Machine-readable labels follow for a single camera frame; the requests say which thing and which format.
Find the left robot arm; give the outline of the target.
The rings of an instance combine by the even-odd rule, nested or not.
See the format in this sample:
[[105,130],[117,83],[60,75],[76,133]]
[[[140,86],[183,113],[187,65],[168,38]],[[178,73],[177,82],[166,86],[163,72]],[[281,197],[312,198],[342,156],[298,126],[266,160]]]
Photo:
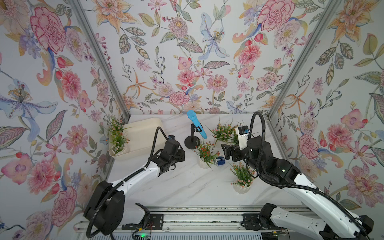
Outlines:
[[113,232],[119,226],[134,228],[134,234],[150,227],[151,211],[140,203],[126,208],[126,200],[144,184],[174,170],[176,163],[183,161],[182,145],[169,135],[164,148],[151,153],[146,165],[119,181],[99,183],[84,212],[89,220],[86,237],[90,239],[101,233],[113,240]]

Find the pink flower potted plant front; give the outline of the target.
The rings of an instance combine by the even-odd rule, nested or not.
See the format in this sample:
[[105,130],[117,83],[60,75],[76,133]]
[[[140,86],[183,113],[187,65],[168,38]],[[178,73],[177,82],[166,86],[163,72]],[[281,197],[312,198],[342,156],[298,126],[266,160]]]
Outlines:
[[233,163],[230,170],[236,177],[236,180],[231,185],[239,194],[246,194],[250,190],[253,181],[258,177],[258,173],[247,164]]

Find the orange flower potted plant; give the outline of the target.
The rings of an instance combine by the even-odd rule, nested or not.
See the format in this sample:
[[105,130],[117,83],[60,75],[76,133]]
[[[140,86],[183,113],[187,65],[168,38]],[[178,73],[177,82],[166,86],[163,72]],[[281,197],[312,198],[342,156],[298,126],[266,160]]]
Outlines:
[[212,165],[216,165],[220,152],[216,150],[216,145],[212,142],[201,142],[194,152],[199,157],[198,165],[202,169],[211,169]]

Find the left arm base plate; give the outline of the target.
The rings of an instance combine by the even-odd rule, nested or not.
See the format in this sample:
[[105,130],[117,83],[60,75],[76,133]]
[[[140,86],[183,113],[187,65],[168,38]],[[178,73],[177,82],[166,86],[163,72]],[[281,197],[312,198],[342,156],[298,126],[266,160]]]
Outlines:
[[124,210],[121,221],[122,230],[162,230],[164,224],[164,214],[153,214],[142,204],[128,206]]

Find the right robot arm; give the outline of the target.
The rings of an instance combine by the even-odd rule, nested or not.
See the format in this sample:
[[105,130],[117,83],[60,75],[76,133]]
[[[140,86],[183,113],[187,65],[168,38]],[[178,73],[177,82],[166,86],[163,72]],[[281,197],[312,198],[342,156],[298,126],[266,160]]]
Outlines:
[[263,142],[261,136],[242,144],[242,140],[238,145],[223,144],[225,159],[248,164],[263,182],[294,196],[316,214],[310,218],[267,203],[255,217],[244,216],[243,227],[254,231],[283,228],[316,240],[369,239],[374,227],[371,218],[353,214],[315,187],[289,161],[274,157],[271,145]]

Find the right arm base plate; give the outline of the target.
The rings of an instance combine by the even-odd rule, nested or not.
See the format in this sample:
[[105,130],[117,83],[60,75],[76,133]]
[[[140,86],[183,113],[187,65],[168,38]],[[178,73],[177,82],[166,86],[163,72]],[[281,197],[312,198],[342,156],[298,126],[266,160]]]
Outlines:
[[278,229],[268,214],[243,214],[241,226],[252,231]]

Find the pink flower potted plant boxed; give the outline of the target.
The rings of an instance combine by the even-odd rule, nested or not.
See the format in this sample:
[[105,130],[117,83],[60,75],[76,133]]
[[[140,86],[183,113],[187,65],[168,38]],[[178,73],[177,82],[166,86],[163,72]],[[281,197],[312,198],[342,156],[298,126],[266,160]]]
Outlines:
[[108,120],[108,132],[109,132],[109,152],[112,157],[117,157],[129,150],[129,139],[126,135],[125,125],[122,120],[119,120],[115,116],[110,116]]

